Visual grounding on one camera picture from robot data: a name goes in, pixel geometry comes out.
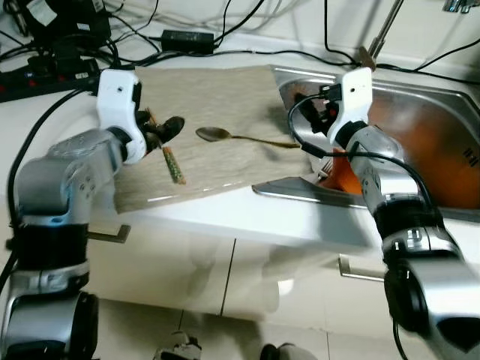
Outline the orange bowl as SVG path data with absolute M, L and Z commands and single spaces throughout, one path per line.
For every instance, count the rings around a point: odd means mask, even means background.
M 351 168 L 349 159 L 346 157 L 333 157 L 333 166 L 327 176 L 321 182 L 325 188 L 339 190 L 349 194 L 362 195 L 362 181 Z

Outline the orange plate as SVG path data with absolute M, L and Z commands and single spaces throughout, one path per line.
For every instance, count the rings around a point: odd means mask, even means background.
M 454 114 L 429 100 L 376 94 L 370 123 L 404 147 L 439 206 L 479 207 L 479 169 L 471 159 L 478 141 Z

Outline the stainless steel sink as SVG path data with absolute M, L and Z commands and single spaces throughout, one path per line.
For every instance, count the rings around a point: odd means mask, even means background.
M 272 70 L 285 110 L 290 110 L 294 106 L 295 93 L 318 93 L 323 86 L 332 85 L 336 81 L 335 74 L 325 72 L 282 66 L 274 66 Z M 478 141 L 478 151 L 471 159 L 478 164 L 479 169 L 480 109 L 473 102 L 473 99 L 470 98 L 469 94 L 440 87 L 375 79 L 373 81 L 373 103 L 374 96 L 377 94 L 394 94 L 423 99 L 440 105 L 443 109 L 454 114 Z M 325 138 L 323 138 L 322 134 L 310 133 L 309 124 L 303 120 L 303 116 L 306 116 L 306 114 L 308 114 L 307 106 L 301 106 L 301 110 L 295 113 L 295 129 L 298 131 L 298 134 L 303 135 L 310 142 L 319 142 L 318 145 L 325 145 L 323 144 Z M 302 177 L 287 177 L 257 183 L 251 186 L 251 188 L 257 194 L 270 197 L 319 203 L 320 205 L 365 209 L 365 202 L 361 195 L 332 190 L 318 185 L 317 182 L 316 179 L 308 179 L 307 175 L 303 175 Z M 441 212 L 445 218 L 449 219 L 474 223 L 478 223 L 479 220 L 479 209 L 477 208 L 465 209 L 441 206 Z

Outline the grey wood-look mat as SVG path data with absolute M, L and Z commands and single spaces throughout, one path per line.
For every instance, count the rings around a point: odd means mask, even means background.
M 233 135 L 291 142 L 284 102 L 269 66 L 141 67 L 135 75 L 142 83 L 142 107 L 158 122 L 172 116 L 185 119 L 182 132 L 169 142 L 184 181 L 175 183 L 162 151 L 151 151 L 118 172 L 113 197 L 117 212 L 138 212 L 310 172 L 308 155 L 298 148 L 243 139 L 207 142 L 195 134 L 199 128 L 217 127 Z

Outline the black power adapter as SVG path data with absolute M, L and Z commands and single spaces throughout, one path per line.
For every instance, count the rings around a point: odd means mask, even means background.
M 163 51 L 212 54 L 216 49 L 214 35 L 201 31 L 179 31 L 165 28 L 159 37 Z

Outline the metal faucet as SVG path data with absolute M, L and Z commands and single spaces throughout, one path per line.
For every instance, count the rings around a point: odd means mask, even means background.
M 361 46 L 358 49 L 357 59 L 360 68 L 370 68 L 371 71 L 374 71 L 375 68 L 377 68 L 377 57 L 383 46 L 386 44 L 387 35 L 389 34 L 390 28 L 394 24 L 395 18 L 397 18 L 399 10 L 403 4 L 404 0 L 394 0 L 380 30 L 373 38 L 373 41 L 371 41 L 371 45 L 369 47 Z

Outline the black power strip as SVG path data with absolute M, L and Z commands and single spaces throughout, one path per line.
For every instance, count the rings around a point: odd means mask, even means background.
M 98 83 L 98 79 L 97 71 L 44 76 L 37 72 L 14 70 L 0 74 L 0 103 L 75 89 L 91 89 Z

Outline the black device with labels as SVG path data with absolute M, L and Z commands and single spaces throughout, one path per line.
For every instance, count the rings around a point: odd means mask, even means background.
M 65 39 L 92 48 L 109 44 L 109 11 L 103 0 L 4 0 L 21 33 L 41 46 Z

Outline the glossy white base cabinet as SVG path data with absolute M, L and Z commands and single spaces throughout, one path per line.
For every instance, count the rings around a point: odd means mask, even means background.
M 319 360 L 401 360 L 382 285 L 345 277 L 338 260 L 382 270 L 367 238 L 284 241 L 140 226 L 93 240 L 89 291 L 105 301 L 100 356 L 144 358 L 172 332 L 199 338 L 203 360 L 257 360 L 291 343 Z

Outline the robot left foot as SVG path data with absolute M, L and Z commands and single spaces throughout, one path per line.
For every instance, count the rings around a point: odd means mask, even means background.
M 196 337 L 177 332 L 172 334 L 172 346 L 158 349 L 153 360 L 201 360 L 202 352 Z

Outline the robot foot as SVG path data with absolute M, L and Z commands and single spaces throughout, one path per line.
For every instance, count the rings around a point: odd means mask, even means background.
M 177 332 L 172 334 L 172 346 L 158 349 L 153 360 L 201 360 L 202 352 L 196 337 Z
M 258 360 L 319 360 L 312 352 L 294 343 L 262 346 Z

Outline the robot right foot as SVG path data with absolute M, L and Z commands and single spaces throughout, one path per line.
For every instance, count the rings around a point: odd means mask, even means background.
M 294 343 L 262 346 L 258 360 L 319 360 L 312 352 Z

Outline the bronze long-handled spoon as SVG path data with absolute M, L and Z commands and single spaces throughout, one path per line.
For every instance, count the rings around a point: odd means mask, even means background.
M 246 135 L 233 135 L 222 127 L 199 127 L 195 130 L 195 134 L 207 142 L 220 142 L 225 140 L 250 140 L 271 146 L 277 146 L 285 149 L 298 149 L 301 145 L 295 142 L 278 142 L 264 139 L 257 139 Z

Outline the chrome wall valve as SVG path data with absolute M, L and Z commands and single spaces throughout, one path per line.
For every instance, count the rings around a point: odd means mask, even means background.
M 479 7 L 480 0 L 443 0 L 442 9 L 446 13 L 468 14 L 474 7 Z

